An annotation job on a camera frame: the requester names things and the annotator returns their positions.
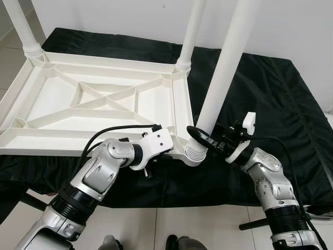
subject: wire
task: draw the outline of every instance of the wire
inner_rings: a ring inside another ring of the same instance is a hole
[[[100,144],[102,144],[102,142],[96,143],[94,146],[89,148],[89,150],[87,151],[87,153],[83,157],[86,157],[94,148],[98,147]]]
[[[302,212],[302,215],[304,217],[304,220],[308,223],[308,225],[310,226],[311,230],[314,231],[314,233],[316,234],[317,238],[318,238],[318,241],[320,243],[320,245],[322,246],[323,250],[328,250],[324,240],[322,239],[322,237],[320,236],[319,232],[317,231],[317,229],[314,227],[314,225],[312,224],[311,222],[311,218],[309,218],[307,216],[307,213],[304,209],[304,205],[303,205],[303,201],[301,199],[301,194],[300,194],[300,189],[299,189],[299,186],[298,186],[298,181],[297,181],[297,177],[296,177],[296,174],[295,174],[295,170],[293,168],[293,164],[292,164],[292,159],[291,159],[291,155],[290,155],[290,152],[289,152],[289,149],[288,147],[286,146],[286,144],[279,138],[277,137],[274,137],[274,136],[265,136],[265,137],[253,137],[251,135],[247,135],[246,138],[250,139],[250,140],[273,140],[275,142],[278,142],[284,149],[287,157],[288,157],[288,161],[289,161],[289,167],[290,167],[290,170],[291,170],[291,176],[292,176],[292,180],[294,182],[294,185],[295,185],[295,195],[296,195],[296,199],[300,205],[300,209],[301,209],[301,212]]]
[[[153,128],[154,126],[157,126],[156,124],[151,124],[151,125],[127,125],[127,126],[117,126],[117,127],[111,127],[111,128],[106,128],[106,129],[103,129],[99,132],[97,132],[96,134],[93,135],[93,137],[90,138],[90,140],[87,142],[87,144],[85,145],[82,153],[81,153],[81,156],[79,158],[79,161],[76,165],[76,167],[74,168],[74,171],[73,171],[73,176],[72,178],[76,175],[76,173],[79,171],[79,169],[81,168],[82,166],[82,163],[83,163],[83,160],[84,158],[95,148],[97,147],[99,144],[95,144],[94,146],[92,146],[90,149],[90,145],[92,144],[92,142],[97,138],[99,137],[101,134],[103,133],[106,133],[108,131],[112,131],[112,130],[118,130],[118,129],[135,129],[135,128]]]

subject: floor tile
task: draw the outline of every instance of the floor tile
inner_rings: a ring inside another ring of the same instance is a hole
[[[42,213],[42,211],[19,202],[0,225],[1,249],[14,249]]]
[[[251,229],[255,250],[274,250],[271,241],[271,229],[269,226]]]
[[[0,51],[0,89],[8,89],[26,58],[20,49],[4,48]]]
[[[153,250],[156,209],[111,209],[98,206],[74,248],[98,249],[106,235],[112,234],[125,250]]]
[[[37,42],[39,42],[42,45],[45,42],[46,38],[45,38],[45,35],[43,32],[42,26],[38,20],[36,12],[34,10],[31,14],[29,14],[28,23],[30,25],[32,33],[34,34]],[[9,40],[6,47],[22,49],[22,42],[16,31],[15,31],[14,35],[12,36],[12,38]]]
[[[250,221],[266,218],[262,207],[248,207]]]
[[[6,92],[7,92],[7,90],[1,90],[0,89],[0,101],[4,97],[4,95],[6,94]]]
[[[251,231],[238,225],[248,222],[246,207],[213,206],[158,208],[155,250],[164,250],[170,234],[189,236],[207,249],[254,249]]]
[[[332,238],[332,232],[333,232],[333,225],[315,225],[318,233],[323,238],[327,249],[333,249],[333,238]]]
[[[45,203],[49,203],[54,198],[54,196],[48,196],[46,194],[36,193],[35,191],[32,191],[31,189],[29,189],[27,191],[27,193],[32,195],[33,197],[45,202]]]

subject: screw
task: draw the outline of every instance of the screw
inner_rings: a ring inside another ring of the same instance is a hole
[[[145,173],[145,177],[146,177],[147,179],[149,179],[149,178],[152,177],[152,174],[151,174],[151,172],[149,171],[149,169],[144,168],[144,173]]]

